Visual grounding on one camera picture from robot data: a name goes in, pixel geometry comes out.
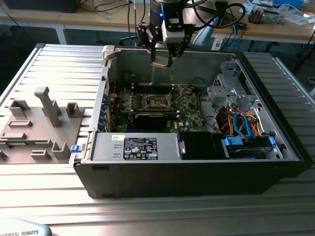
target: power supply label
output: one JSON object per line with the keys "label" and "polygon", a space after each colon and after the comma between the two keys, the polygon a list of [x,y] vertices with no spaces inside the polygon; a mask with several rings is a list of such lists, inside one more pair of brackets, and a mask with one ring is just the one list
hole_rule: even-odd
{"label": "power supply label", "polygon": [[158,145],[156,138],[125,138],[125,160],[157,160]]}

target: electronic equipment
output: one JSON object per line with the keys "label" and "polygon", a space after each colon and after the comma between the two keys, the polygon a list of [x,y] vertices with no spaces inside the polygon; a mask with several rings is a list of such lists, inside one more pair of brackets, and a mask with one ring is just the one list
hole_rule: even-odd
{"label": "electronic equipment", "polygon": [[71,147],[90,197],[262,193],[314,163],[315,102],[279,59],[187,50],[164,70],[144,49],[103,57],[87,141]]}
{"label": "electronic equipment", "polygon": [[[216,1],[215,14],[200,27],[194,24],[186,24],[184,22],[183,11],[185,8],[194,8],[194,12],[199,19],[200,16],[196,11],[196,6],[205,3],[206,0],[191,1],[187,0],[150,0],[150,22],[148,24],[140,23],[137,27],[140,43],[143,48],[148,50],[150,62],[157,67],[170,67],[175,57],[181,57],[190,43],[192,34],[205,27],[224,28],[236,24],[245,15],[246,9],[242,4],[227,4],[223,1]],[[222,25],[222,19],[227,9],[232,7],[240,7],[243,13],[238,19],[230,19],[226,25]],[[157,57],[157,44],[166,44],[169,55],[168,57]]]}
{"label": "electronic equipment", "polygon": [[9,9],[61,11],[74,13],[80,0],[4,0]]}

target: table leg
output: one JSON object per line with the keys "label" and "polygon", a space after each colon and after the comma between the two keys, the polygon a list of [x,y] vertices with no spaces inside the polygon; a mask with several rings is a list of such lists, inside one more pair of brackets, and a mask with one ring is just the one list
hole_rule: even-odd
{"label": "table leg", "polygon": [[58,24],[55,27],[57,36],[58,36],[58,40],[60,44],[67,44],[67,40],[65,39],[65,34],[64,34],[64,26],[63,24]]}
{"label": "table leg", "polygon": [[11,37],[12,33],[10,30],[11,26],[0,26],[0,30],[6,34],[6,36]]}
{"label": "table leg", "polygon": [[219,51],[223,40],[226,38],[226,34],[215,34],[215,40],[212,44],[211,50]]}

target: robotic arm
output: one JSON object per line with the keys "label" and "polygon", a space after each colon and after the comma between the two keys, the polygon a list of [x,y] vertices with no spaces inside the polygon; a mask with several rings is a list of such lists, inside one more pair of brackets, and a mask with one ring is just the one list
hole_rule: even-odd
{"label": "robotic arm", "polygon": [[[141,42],[141,46],[146,48],[151,54],[150,62],[158,67],[170,67],[175,57],[181,57],[190,43],[192,34],[206,26],[213,28],[224,28],[239,22],[245,15],[245,8],[239,3],[233,3],[220,9],[214,16],[201,27],[193,24],[185,24],[183,19],[183,10],[188,7],[196,7],[203,4],[206,0],[200,0],[187,4],[186,0],[151,0],[150,1],[150,22],[148,24],[140,24],[137,32]],[[243,9],[242,16],[224,26],[215,26],[210,24],[226,9],[238,6]],[[167,46],[169,57],[156,57],[157,43],[164,43]]]}

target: wooden desk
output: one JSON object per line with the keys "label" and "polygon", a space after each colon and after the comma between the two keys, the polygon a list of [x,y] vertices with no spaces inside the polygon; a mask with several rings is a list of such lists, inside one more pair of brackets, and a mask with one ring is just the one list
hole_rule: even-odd
{"label": "wooden desk", "polygon": [[[94,5],[104,3],[106,0],[94,0]],[[32,11],[32,10],[11,10],[6,7],[2,2],[2,6],[6,12],[17,21],[21,26],[32,26],[32,27],[45,27],[54,28],[57,32],[59,41],[61,44],[66,44],[64,36],[64,29],[75,29],[75,30],[101,30],[101,31],[123,31],[127,32],[127,6],[110,10],[111,19],[104,16],[104,13],[87,12],[83,9],[78,9],[75,14],[61,13],[52,11]],[[99,10],[112,8],[121,4],[124,4],[124,0],[118,0],[113,4],[99,7]],[[137,22],[140,21],[143,14],[143,4],[137,3],[136,5],[136,18]],[[149,4],[146,4],[146,15],[144,22],[149,21],[148,12]],[[84,8],[93,10],[92,2],[87,1]],[[315,12],[315,6],[304,5],[302,11]],[[193,19],[194,23],[201,25],[202,23],[194,17],[192,9],[188,9],[185,13],[189,16],[190,20]],[[209,16],[205,13],[200,12],[204,20],[207,20]],[[130,31],[134,32],[134,11],[133,4],[130,9]],[[248,40],[260,40],[260,41],[273,41],[273,42],[294,42],[294,43],[307,43],[313,33],[313,25],[306,24],[304,26],[298,26],[285,19],[281,19],[280,23],[268,24],[262,23],[254,25],[248,22],[248,16],[246,15],[242,20],[243,23],[247,24],[247,29],[243,36],[244,39]],[[0,24],[15,25],[14,22],[0,9]],[[224,38],[229,37],[232,33],[230,27],[224,29],[216,29],[212,37],[215,38],[215,43],[222,41]]]}

